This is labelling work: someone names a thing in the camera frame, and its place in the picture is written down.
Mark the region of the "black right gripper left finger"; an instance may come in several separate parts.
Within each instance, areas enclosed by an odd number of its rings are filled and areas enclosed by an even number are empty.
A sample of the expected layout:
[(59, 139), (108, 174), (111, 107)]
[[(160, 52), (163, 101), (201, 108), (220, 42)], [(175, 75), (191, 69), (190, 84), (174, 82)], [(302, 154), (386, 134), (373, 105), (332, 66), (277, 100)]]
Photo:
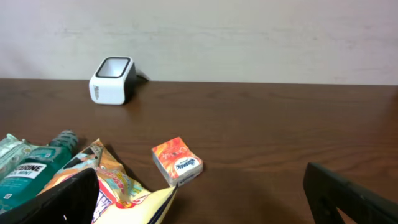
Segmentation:
[(87, 168), (1, 215), (1, 224), (87, 223), (93, 219), (100, 184)]

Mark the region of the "yellow snack bag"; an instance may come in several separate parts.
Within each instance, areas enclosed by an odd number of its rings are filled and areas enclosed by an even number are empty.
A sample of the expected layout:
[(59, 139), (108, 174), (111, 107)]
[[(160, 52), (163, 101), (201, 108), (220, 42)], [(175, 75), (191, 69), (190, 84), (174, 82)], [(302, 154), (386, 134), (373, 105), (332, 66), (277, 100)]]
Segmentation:
[(99, 182), (99, 193), (91, 222), (159, 224), (169, 210), (177, 186), (150, 192), (128, 176), (103, 143), (97, 139), (71, 158), (43, 188), (43, 192), (71, 176), (93, 168)]

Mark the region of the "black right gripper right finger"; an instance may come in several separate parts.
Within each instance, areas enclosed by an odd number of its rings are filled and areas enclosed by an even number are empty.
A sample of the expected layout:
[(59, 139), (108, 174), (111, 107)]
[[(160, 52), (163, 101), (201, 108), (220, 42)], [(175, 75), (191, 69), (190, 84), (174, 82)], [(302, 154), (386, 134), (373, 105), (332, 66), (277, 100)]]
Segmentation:
[(344, 223), (339, 211), (356, 223), (397, 224), (397, 204), (310, 162), (303, 189), (316, 224)]

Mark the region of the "light green wet wipes pack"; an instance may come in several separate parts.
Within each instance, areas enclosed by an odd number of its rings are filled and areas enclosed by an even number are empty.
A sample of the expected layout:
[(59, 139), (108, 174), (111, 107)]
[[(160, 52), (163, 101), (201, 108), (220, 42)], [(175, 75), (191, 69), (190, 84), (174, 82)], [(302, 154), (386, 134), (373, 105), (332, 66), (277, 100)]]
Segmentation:
[(1, 140), (1, 179), (5, 178), (37, 148), (38, 146), (29, 143), (25, 139), (19, 140), (12, 134), (7, 134)]

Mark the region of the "orange tissue pack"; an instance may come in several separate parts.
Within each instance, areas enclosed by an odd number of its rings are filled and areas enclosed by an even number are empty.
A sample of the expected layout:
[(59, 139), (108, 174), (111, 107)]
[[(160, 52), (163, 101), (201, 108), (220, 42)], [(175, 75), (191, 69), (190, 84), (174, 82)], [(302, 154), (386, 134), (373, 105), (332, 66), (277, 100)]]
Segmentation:
[(151, 149), (152, 158), (170, 187), (181, 186), (204, 170), (203, 161), (184, 143), (173, 138)]

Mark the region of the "blue mouthwash bottle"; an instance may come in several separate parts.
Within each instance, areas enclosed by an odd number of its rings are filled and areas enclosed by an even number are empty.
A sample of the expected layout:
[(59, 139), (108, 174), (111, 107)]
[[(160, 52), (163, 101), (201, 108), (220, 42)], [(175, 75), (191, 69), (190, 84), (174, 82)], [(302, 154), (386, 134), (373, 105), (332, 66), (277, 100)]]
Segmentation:
[(77, 135), (71, 130), (65, 130), (46, 146), (34, 149), (1, 181), (1, 213), (6, 213), (39, 194), (72, 158), (77, 145)]

